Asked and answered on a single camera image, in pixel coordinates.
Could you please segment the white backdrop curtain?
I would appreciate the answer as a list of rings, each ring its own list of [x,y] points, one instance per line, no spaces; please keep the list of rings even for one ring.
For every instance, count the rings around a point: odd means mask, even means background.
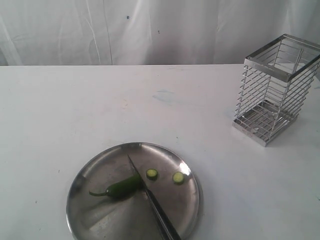
[[[320,41],[317,0],[3,0],[2,65],[241,64],[280,35]]]

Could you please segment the green chili pepper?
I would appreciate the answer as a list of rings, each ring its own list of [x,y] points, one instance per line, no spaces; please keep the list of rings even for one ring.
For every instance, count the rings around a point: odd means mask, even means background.
[[[113,183],[112,185],[108,186],[104,192],[95,193],[89,191],[89,194],[94,197],[107,196],[113,199],[122,199],[134,193],[136,190],[139,190],[141,186],[141,177],[138,174],[135,174],[124,180]]]

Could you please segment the green cucumber slice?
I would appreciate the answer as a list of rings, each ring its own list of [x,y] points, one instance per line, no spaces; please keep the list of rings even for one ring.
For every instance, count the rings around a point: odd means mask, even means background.
[[[149,168],[145,174],[146,177],[151,181],[155,181],[158,178],[158,171],[154,168]]]
[[[185,181],[185,175],[182,172],[177,171],[173,174],[172,181],[176,185],[182,185]]]

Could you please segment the round steel plate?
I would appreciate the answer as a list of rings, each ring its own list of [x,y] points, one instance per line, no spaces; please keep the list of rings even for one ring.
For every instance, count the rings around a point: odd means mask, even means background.
[[[92,196],[127,179],[136,166],[148,188],[175,227],[181,239],[194,230],[201,211],[199,181],[181,157],[152,143],[130,142],[113,146],[93,157],[76,175],[67,197],[67,224],[76,240],[163,240],[145,191],[127,197]],[[158,171],[157,180],[146,177]],[[184,183],[174,184],[173,174],[182,172]]]

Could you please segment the black handled knife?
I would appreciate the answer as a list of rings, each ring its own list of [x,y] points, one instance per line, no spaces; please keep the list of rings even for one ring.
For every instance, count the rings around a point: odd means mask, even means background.
[[[134,165],[132,159],[130,158],[129,155],[127,155],[127,157],[128,157],[130,165],[133,167],[133,169],[135,170],[135,172],[137,173],[137,175],[140,178],[140,181],[143,185],[143,189],[147,195],[148,201],[151,205],[153,214],[154,214],[155,219],[157,221],[157,225],[158,225],[158,228],[161,232],[162,238],[164,240],[182,240],[182,238],[178,234],[177,230],[173,226],[172,222],[170,221],[169,217],[167,216],[167,214],[165,213],[165,211],[161,207],[160,203],[158,202],[157,198],[152,193],[152,191],[149,190],[149,188],[147,187],[145,181],[141,177],[141,175],[140,175],[138,169],[136,168],[136,166]]]

